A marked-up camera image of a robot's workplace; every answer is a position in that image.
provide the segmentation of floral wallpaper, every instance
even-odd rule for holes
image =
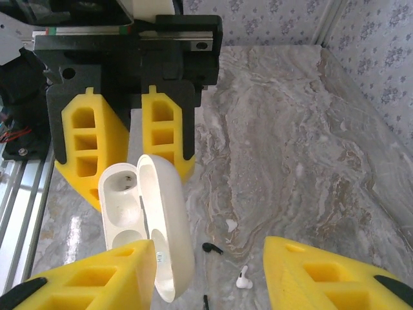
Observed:
[[[184,0],[185,14],[223,18],[224,45],[309,44],[331,0]]]
[[[349,0],[327,47],[413,151],[413,1]]]

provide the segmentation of yellow foam pad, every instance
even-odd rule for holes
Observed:
[[[132,242],[37,274],[48,282],[15,310],[149,310],[155,274],[153,241]]]
[[[67,182],[100,211],[97,184],[102,172],[126,162],[129,132],[100,94],[87,88],[62,110],[67,162],[55,161]]]
[[[264,272],[273,309],[408,310],[374,279],[387,271],[278,237],[267,237]]]
[[[149,86],[149,94],[142,94],[143,152],[168,160],[185,183],[194,173],[195,155],[190,160],[183,157],[182,124],[181,107]]]

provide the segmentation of white earbud charging case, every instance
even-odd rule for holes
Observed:
[[[195,271],[182,183],[175,167],[162,157],[142,155],[137,167],[117,163],[107,168],[98,189],[106,249],[152,239],[155,287],[163,300],[173,302],[188,289]]]

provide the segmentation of white earbud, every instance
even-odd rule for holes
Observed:
[[[248,270],[248,266],[244,266],[241,270],[241,273],[238,276],[236,285],[239,289],[251,289],[252,281],[245,278],[245,273]]]

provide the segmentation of gray marble table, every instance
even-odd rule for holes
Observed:
[[[129,160],[141,152],[134,113]],[[224,48],[196,110],[185,186],[196,254],[189,290],[152,309],[270,309],[266,236],[383,267],[413,285],[413,161],[338,62],[318,46]],[[221,246],[223,256],[201,244]],[[34,273],[105,250],[100,215],[52,176]],[[251,290],[235,281],[248,265]]]

